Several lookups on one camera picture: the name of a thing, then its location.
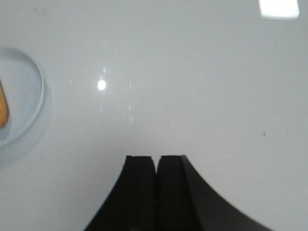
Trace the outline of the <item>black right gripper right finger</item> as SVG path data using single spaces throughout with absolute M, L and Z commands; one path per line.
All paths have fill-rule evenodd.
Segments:
M 219 195 L 185 155 L 162 156 L 157 168 L 160 231 L 267 231 Z

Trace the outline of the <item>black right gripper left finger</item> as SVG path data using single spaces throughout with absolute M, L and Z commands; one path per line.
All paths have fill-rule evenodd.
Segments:
M 127 156 L 113 189 L 85 230 L 154 231 L 155 177 L 151 157 Z

